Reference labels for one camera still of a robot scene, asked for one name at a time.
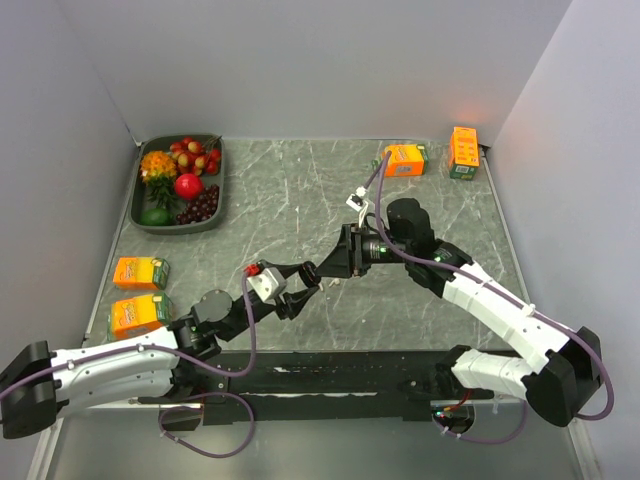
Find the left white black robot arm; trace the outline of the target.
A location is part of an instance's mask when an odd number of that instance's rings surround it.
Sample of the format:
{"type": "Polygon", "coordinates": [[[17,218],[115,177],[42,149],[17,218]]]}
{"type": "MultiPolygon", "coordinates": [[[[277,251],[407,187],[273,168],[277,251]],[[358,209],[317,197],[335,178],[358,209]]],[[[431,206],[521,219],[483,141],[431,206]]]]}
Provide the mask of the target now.
{"type": "Polygon", "coordinates": [[[270,314],[294,319],[318,291],[311,261],[248,266],[238,299],[211,290],[180,318],[150,332],[95,347],[53,351],[45,341],[23,348],[1,373],[1,433],[19,439],[79,410],[128,398],[184,402],[198,387],[197,371],[220,344],[248,333],[270,314]]]}

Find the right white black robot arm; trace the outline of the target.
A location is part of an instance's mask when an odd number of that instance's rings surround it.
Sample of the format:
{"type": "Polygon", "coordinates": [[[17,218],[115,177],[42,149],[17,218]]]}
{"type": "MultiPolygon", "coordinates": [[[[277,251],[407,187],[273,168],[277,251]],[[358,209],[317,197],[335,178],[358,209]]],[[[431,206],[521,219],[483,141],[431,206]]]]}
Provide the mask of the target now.
{"type": "Polygon", "coordinates": [[[600,339],[594,332],[545,323],[464,251],[437,238],[417,200],[392,202],[388,221],[375,227],[367,223],[373,213],[362,194],[350,195],[346,203],[359,218],[343,225],[319,276],[351,278],[375,264],[403,264],[415,283],[471,314],[515,351],[506,357],[469,346],[451,349],[436,375],[444,396],[459,398],[474,389],[507,394],[558,427],[578,417],[602,384],[600,339]]]}

